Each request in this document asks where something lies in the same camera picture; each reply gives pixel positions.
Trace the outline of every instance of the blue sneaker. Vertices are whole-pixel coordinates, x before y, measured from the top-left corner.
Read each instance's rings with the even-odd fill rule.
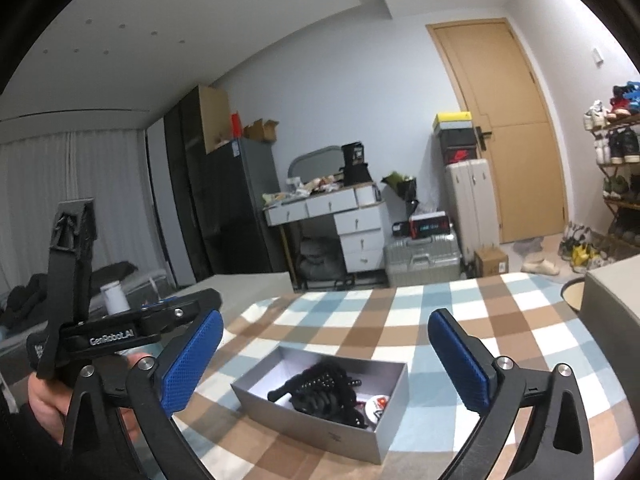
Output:
[[[628,81],[626,89],[628,92],[624,94],[624,97],[631,101],[626,108],[634,115],[640,114],[640,83]]]

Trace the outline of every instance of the open box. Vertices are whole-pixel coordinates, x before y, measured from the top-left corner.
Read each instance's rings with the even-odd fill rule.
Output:
[[[375,395],[390,397],[375,428],[354,428],[297,412],[289,402],[289,394],[277,402],[267,400],[268,392],[327,357],[344,368],[348,376],[362,381],[362,386],[354,388],[358,400],[366,401]],[[374,464],[384,460],[409,402],[405,363],[326,356],[283,346],[274,349],[231,387],[244,412],[267,428],[319,449]]]

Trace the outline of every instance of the refrigerator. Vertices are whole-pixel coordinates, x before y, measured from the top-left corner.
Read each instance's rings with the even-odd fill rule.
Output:
[[[262,211],[262,195],[280,191],[271,145],[241,137],[207,153],[200,165],[191,190],[212,272],[286,271],[280,234]]]

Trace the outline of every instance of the blue gripper pad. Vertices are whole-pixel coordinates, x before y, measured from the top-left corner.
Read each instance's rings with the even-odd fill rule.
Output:
[[[438,355],[440,362],[442,362],[466,409],[482,415],[488,411],[495,391],[495,371],[492,377],[489,377],[487,372],[490,374],[492,370],[488,370],[486,366],[482,367],[478,364],[467,343],[471,342],[471,340],[477,341],[486,352],[486,354],[482,355],[484,360],[489,358],[492,360],[493,356],[482,345],[480,340],[466,335],[449,312],[446,310],[441,312],[441,310],[435,310],[429,316],[427,323],[429,342]],[[457,325],[456,328],[458,330],[454,329],[452,323]]]
[[[198,381],[222,340],[222,331],[222,316],[217,310],[212,310],[182,353],[160,378],[160,404],[167,416],[187,407]]]

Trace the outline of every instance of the plaid tablecloth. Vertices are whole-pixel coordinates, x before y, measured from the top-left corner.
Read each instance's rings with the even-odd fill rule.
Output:
[[[638,445],[625,394],[597,344],[539,276],[507,274],[398,289],[312,292],[261,301],[226,327],[190,404],[175,419],[217,480],[433,480],[478,420],[429,345],[426,324],[446,307],[495,355],[521,367],[570,364],[584,400],[596,480],[612,480]],[[407,362],[410,400],[383,465],[344,458],[277,434],[240,410],[230,384],[276,345]],[[520,410],[491,478],[503,478],[529,410]]]

